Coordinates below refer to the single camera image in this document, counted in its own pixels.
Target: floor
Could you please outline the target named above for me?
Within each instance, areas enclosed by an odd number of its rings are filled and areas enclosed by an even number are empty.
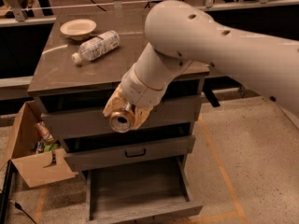
[[[57,7],[81,4],[81,0],[74,1],[50,0]],[[54,13],[69,9],[84,10],[56,8]],[[258,95],[245,99],[218,96],[220,107],[203,103],[193,130],[196,143],[185,167],[194,199],[200,200],[204,207],[199,216],[171,223],[297,224],[298,128],[279,107]],[[11,126],[4,121],[0,123],[2,159]],[[4,174],[2,170],[0,187]],[[10,199],[21,204],[36,223],[85,222],[86,184],[81,176],[34,189],[29,189],[19,175],[13,180]],[[6,223],[33,222],[8,203]]]

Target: white bowl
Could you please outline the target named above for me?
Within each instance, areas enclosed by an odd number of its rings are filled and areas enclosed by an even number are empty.
[[[96,23],[92,20],[78,19],[66,22],[61,26],[60,31],[63,35],[69,36],[74,40],[82,41],[91,36]]]

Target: black drawer handle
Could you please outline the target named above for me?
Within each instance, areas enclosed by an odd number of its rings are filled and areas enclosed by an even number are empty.
[[[127,157],[127,158],[141,157],[141,156],[146,155],[146,153],[147,153],[147,150],[145,148],[143,148],[142,151],[140,151],[140,153],[135,153],[135,154],[128,154],[127,151],[124,152],[125,157]]]

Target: black cable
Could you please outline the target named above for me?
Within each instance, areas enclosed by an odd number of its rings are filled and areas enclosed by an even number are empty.
[[[13,203],[15,205],[15,207],[20,210],[20,211],[23,211],[23,213],[28,216],[28,218],[30,218],[32,220],[33,223],[37,224],[34,219],[32,217],[30,217],[30,215],[28,213],[26,213],[22,208],[21,208],[21,205],[19,203],[16,203],[14,202],[13,200],[11,199],[8,199],[11,203]]]
[[[105,9],[103,9],[101,6],[97,5],[97,7],[101,8],[103,11],[106,11]]]

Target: water bottle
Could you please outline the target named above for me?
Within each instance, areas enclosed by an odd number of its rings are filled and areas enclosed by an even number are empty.
[[[72,55],[72,59],[75,65],[81,65],[82,60],[93,61],[115,49],[120,43],[121,40],[119,35],[111,30],[82,43],[78,52]]]

